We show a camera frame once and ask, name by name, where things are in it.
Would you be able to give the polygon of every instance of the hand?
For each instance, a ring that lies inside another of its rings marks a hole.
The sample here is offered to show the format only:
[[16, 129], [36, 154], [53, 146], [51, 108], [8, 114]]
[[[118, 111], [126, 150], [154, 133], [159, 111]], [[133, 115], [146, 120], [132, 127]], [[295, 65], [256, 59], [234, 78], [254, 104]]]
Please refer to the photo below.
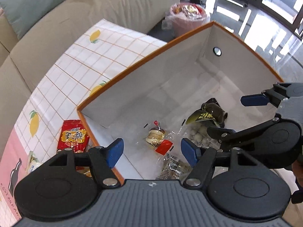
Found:
[[300, 186], [303, 187], [303, 164], [298, 162], [297, 160], [291, 165], [292, 171], [297, 178]]

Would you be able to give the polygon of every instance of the silver screw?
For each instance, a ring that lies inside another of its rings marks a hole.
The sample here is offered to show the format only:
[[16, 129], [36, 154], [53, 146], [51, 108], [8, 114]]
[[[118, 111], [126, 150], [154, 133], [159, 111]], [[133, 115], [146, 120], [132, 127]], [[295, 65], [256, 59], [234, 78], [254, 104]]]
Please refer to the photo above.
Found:
[[106, 178], [103, 180], [103, 184], [106, 186], [114, 186], [118, 183], [118, 181], [114, 178]]
[[201, 184], [201, 181], [196, 178], [190, 178], [186, 180], [186, 184], [189, 186], [199, 186]]

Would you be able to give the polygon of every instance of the gray ribbed plate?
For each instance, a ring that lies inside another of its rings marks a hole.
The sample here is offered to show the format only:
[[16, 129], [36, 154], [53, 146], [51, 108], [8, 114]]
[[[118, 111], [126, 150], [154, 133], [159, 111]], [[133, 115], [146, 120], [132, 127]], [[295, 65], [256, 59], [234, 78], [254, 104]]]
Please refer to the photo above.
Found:
[[298, 123], [303, 130], [303, 96], [291, 97], [280, 102], [277, 114], [285, 120], [292, 120]]
[[280, 218], [243, 223], [218, 213], [202, 192], [183, 188], [179, 181], [127, 180], [119, 189], [105, 190], [86, 212], [59, 222], [23, 218], [16, 227], [286, 227]]

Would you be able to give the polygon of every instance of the table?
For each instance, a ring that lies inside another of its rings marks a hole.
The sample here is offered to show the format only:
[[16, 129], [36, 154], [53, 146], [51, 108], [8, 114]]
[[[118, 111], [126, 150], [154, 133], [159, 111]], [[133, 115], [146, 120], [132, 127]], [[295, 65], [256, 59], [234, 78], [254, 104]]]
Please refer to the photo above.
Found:
[[[90, 38], [97, 31], [100, 32], [97, 39]], [[18, 180], [21, 180], [26, 175], [30, 151], [41, 162], [56, 154], [63, 121], [79, 119], [78, 104], [100, 88], [100, 84], [165, 44], [103, 19], [55, 62], [22, 109], [5, 147], [0, 163], [1, 227], [9, 227], [20, 218], [8, 190], [11, 171], [19, 159], [22, 163]]]

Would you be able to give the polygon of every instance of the grid pattern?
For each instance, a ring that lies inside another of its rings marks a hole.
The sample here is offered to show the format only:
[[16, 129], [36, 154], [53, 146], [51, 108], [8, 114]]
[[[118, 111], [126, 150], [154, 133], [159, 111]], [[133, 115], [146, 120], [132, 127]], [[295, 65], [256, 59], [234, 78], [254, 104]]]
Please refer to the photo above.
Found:
[[[101, 34], [92, 43], [90, 36], [97, 30]], [[91, 90], [165, 44], [104, 19], [91, 27], [47, 72], [21, 111], [15, 130], [25, 152], [34, 151], [41, 162], [54, 156], [63, 121], [79, 119], [76, 107]], [[34, 136], [33, 110], [39, 115]]]
[[16, 218], [9, 209], [7, 203], [4, 200], [2, 192], [0, 191], [0, 226], [10, 227], [17, 222]]

